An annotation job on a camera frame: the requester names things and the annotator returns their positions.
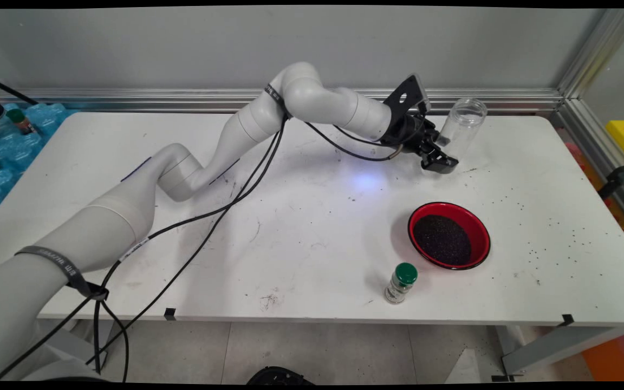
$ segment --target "glass jar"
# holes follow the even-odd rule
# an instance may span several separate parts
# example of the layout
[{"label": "glass jar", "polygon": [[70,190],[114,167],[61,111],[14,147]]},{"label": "glass jar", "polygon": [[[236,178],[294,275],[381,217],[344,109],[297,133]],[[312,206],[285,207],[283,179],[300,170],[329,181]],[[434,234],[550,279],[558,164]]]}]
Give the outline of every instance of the glass jar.
[{"label": "glass jar", "polygon": [[384,297],[390,303],[403,302],[416,279],[418,279],[418,270],[413,264],[401,263],[397,265],[392,278],[389,280],[389,286],[384,290]]},{"label": "glass jar", "polygon": [[487,115],[488,108],[482,101],[459,99],[450,109],[436,144],[449,157],[462,161]]}]

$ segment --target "floor tile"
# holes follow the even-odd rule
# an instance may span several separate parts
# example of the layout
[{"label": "floor tile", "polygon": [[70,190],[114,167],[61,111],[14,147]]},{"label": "floor tile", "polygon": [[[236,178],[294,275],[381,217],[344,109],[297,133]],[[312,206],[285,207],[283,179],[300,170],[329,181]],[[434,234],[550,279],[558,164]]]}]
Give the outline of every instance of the floor tile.
[{"label": "floor tile", "polygon": [[399,325],[233,323],[223,383],[282,366],[316,385],[414,384],[408,328]]},{"label": "floor tile", "polygon": [[[129,328],[127,382],[219,384],[230,323],[137,321]],[[121,381],[124,340],[109,349],[102,377]]]},{"label": "floor tile", "polygon": [[491,375],[503,375],[502,350],[494,327],[415,325],[409,326],[409,331],[419,384],[444,383],[465,348],[476,352],[481,382],[492,382]]}]

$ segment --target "black base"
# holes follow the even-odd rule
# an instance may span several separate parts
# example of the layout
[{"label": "black base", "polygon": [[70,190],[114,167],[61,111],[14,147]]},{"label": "black base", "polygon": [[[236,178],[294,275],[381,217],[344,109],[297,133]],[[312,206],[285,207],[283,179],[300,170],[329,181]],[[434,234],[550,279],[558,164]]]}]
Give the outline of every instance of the black base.
[{"label": "black base", "polygon": [[264,367],[258,371],[252,379],[247,382],[248,385],[314,385],[314,383],[306,380],[297,373],[287,368],[270,366]]}]

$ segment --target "aluminum frame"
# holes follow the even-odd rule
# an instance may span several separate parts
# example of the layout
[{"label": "aluminum frame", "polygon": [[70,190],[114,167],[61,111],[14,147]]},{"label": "aluminum frame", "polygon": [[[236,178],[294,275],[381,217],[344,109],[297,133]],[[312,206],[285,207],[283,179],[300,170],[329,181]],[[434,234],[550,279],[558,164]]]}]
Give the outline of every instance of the aluminum frame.
[{"label": "aluminum frame", "polygon": [[565,99],[581,99],[596,75],[624,41],[624,9],[609,8],[601,15],[577,57],[562,76],[557,90]]},{"label": "aluminum frame", "polygon": [[[383,101],[393,89],[355,89]],[[236,113],[257,98],[261,89],[20,89],[41,103],[62,103],[70,109],[133,113]],[[477,97],[489,113],[550,114],[562,96],[556,89],[426,89],[431,114],[446,114],[463,97]],[[0,102],[20,103],[0,90]]]},{"label": "aluminum frame", "polygon": [[[565,100],[550,121],[569,131],[592,168],[602,177],[624,165],[624,152],[584,101]],[[624,212],[624,185],[613,196]]]}]

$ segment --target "black strap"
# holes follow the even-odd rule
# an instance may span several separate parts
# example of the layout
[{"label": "black strap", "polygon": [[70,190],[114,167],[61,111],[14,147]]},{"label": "black strap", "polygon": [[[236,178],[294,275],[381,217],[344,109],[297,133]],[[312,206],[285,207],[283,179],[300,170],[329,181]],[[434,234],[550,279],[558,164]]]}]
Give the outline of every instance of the black strap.
[{"label": "black strap", "polygon": [[292,118],[293,116],[289,113],[288,109],[285,108],[285,101],[283,100],[283,97],[276,92],[275,89],[273,89],[273,87],[271,86],[271,84],[267,84],[266,88],[264,89],[264,91],[269,94],[270,97],[273,98],[273,101],[276,102],[276,104],[278,104],[278,106],[283,109],[283,112],[285,113],[285,115],[287,116],[287,119]]},{"label": "black strap", "polygon": [[35,245],[23,247],[23,249],[16,252],[16,255],[18,254],[38,255],[51,260],[52,263],[57,264],[57,267],[62,270],[69,280],[67,286],[77,289],[81,295],[86,298],[93,298],[96,301],[104,301],[107,299],[109,291],[97,284],[86,282],[86,279],[81,275],[81,271],[63,254],[55,252],[52,249]]}]

